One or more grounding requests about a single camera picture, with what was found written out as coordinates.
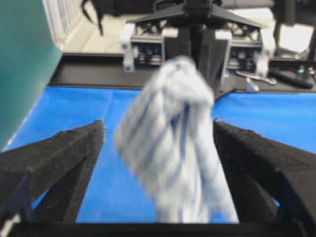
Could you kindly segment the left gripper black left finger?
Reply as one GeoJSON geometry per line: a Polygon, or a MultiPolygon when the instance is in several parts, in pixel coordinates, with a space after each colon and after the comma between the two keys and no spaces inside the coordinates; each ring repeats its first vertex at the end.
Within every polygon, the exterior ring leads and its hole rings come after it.
{"type": "Polygon", "coordinates": [[[71,130],[0,155],[0,220],[76,221],[104,143],[103,122],[71,130]]]}

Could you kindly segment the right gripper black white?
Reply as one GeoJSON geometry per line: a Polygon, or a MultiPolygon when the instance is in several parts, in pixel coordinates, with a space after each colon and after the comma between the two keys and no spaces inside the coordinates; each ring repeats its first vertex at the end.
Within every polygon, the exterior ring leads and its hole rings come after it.
{"type": "MultiPolygon", "coordinates": [[[[121,32],[123,68],[196,63],[216,96],[236,89],[235,71],[268,78],[276,45],[271,30],[233,13],[236,8],[272,7],[271,0],[183,0],[128,21],[121,32]]],[[[250,78],[245,90],[256,91],[250,78]]]]}

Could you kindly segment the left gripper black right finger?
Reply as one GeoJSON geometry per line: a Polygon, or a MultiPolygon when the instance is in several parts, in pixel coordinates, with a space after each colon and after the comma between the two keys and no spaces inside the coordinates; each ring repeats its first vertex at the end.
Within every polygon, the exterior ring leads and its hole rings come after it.
{"type": "Polygon", "coordinates": [[[315,223],[315,154],[222,121],[213,128],[240,221],[315,223]]]}

